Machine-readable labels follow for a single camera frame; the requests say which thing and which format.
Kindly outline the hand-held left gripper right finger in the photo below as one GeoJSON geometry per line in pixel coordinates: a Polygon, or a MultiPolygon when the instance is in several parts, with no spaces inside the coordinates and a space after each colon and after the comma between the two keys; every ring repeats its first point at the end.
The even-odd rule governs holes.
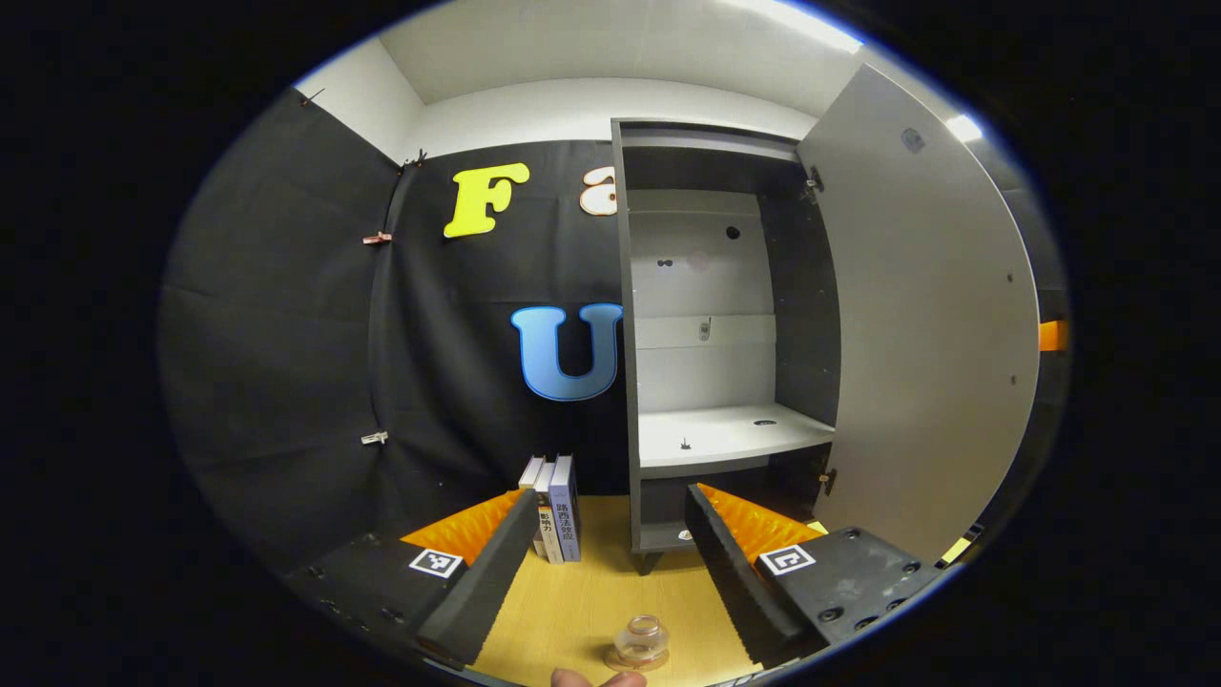
{"type": "Polygon", "coordinates": [[[766,669],[850,642],[943,574],[863,528],[821,533],[702,483],[687,486],[684,514],[737,639],[766,669]]]}

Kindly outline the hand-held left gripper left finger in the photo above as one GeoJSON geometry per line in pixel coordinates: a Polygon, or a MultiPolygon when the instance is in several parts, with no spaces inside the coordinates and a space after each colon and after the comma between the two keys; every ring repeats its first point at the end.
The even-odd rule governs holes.
{"type": "Polygon", "coordinates": [[[527,555],[536,506],[535,491],[507,491],[397,539],[358,536],[284,581],[389,656],[466,667],[527,555]]]}

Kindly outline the small clear glass bottle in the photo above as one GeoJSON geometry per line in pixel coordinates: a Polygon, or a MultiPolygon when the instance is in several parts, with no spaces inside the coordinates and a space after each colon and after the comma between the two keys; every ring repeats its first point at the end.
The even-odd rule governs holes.
{"type": "Polygon", "coordinates": [[[642,667],[669,655],[669,631],[657,614],[639,614],[614,637],[613,653],[619,663],[642,667]]]}

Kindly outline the light grey cabinet door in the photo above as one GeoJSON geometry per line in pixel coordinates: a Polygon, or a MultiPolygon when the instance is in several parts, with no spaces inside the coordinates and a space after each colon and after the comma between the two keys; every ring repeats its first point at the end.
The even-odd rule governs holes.
{"type": "Polygon", "coordinates": [[[1024,438],[1042,364],[1024,239],[967,144],[869,65],[797,153],[838,283],[838,481],[817,517],[930,564],[1024,438]]]}

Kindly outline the round brown coaster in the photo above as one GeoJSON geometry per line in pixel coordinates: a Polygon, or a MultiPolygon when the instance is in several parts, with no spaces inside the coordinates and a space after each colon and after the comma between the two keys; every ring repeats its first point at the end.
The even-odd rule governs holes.
{"type": "Polygon", "coordinates": [[[669,649],[662,650],[657,656],[653,656],[646,661],[628,660],[614,646],[607,646],[603,652],[602,660],[607,667],[617,671],[617,674],[653,674],[665,666],[672,656],[669,649]]]}

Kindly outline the dark grey cabinet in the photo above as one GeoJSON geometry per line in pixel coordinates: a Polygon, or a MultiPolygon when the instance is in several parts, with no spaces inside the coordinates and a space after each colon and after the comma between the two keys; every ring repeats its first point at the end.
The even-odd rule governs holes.
{"type": "Polygon", "coordinates": [[[785,135],[617,118],[617,220],[625,309],[630,552],[650,574],[689,552],[697,480],[810,521],[830,443],[759,467],[642,478],[643,412],[780,404],[832,427],[840,397],[836,268],[808,168],[785,135]]]}

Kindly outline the white cabinet shelf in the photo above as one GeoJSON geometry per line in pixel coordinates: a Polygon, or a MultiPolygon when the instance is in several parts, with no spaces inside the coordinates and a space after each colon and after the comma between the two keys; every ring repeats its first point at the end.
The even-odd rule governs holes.
{"type": "Polygon", "coordinates": [[[759,467],[781,451],[830,443],[836,428],[780,404],[643,412],[642,478],[759,467]]]}

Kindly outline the beige book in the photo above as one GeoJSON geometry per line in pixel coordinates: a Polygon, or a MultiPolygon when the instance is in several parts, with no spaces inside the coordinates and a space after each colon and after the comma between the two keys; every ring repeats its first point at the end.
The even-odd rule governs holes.
{"type": "Polygon", "coordinates": [[[562,552],[560,538],[556,528],[552,495],[549,495],[549,487],[552,487],[554,471],[556,464],[545,461],[540,469],[537,478],[535,480],[534,491],[537,502],[538,532],[541,542],[545,544],[547,561],[549,565],[562,565],[567,561],[567,558],[564,558],[562,552]]]}

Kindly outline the blue-grey book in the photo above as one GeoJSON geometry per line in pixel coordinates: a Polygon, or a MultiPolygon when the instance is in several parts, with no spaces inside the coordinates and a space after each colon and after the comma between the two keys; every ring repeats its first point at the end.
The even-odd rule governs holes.
{"type": "Polygon", "coordinates": [[[568,455],[557,455],[548,492],[556,522],[556,534],[564,561],[580,563],[582,560],[580,543],[581,519],[578,506],[579,495],[574,456],[571,456],[571,453],[568,453],[568,455]]]}

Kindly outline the white book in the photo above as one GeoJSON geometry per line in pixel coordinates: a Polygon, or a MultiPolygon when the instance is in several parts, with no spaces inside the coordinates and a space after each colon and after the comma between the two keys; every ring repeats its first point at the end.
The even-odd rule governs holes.
{"type": "MultiPolygon", "coordinates": [[[[545,462],[546,458],[542,455],[531,456],[530,460],[527,460],[527,465],[523,470],[523,473],[520,473],[520,477],[518,480],[518,488],[532,489],[535,487],[536,480],[538,478],[541,469],[545,466],[545,462]]],[[[532,545],[536,555],[542,558],[542,560],[548,561],[547,552],[545,548],[545,536],[542,536],[538,528],[535,528],[534,531],[532,545]]]]}

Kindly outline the black backdrop cloth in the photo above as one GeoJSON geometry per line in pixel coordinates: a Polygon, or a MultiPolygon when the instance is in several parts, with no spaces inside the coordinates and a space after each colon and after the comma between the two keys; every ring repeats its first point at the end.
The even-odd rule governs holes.
{"type": "MultiPolygon", "coordinates": [[[[592,139],[403,170],[300,100],[280,96],[201,182],[158,297],[167,412],[219,517],[292,569],[501,494],[535,455],[571,453],[581,494],[630,499],[610,123],[762,131],[628,113],[592,139]],[[379,232],[393,240],[361,243],[379,232]]],[[[1020,226],[1039,323],[1070,318],[1029,177],[998,143],[965,144],[1020,226]]],[[[1065,359],[1042,353],[1020,451],[966,534],[1029,478],[1065,359]]]]}

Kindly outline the long ceiling light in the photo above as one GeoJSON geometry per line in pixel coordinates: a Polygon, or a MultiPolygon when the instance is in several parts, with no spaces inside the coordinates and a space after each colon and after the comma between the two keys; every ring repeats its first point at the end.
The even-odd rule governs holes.
{"type": "Polygon", "coordinates": [[[748,11],[753,13],[759,13],[759,16],[766,17],[773,22],[777,22],[784,27],[791,28],[791,31],[799,31],[799,33],[821,41],[821,44],[828,45],[828,48],[836,49],[839,52],[860,52],[860,48],[863,48],[864,43],[847,31],[842,31],[836,24],[833,24],[816,13],[802,9],[797,4],[788,2],[786,0],[716,0],[720,5],[733,6],[733,9],[739,9],[741,11],[748,11]]]}

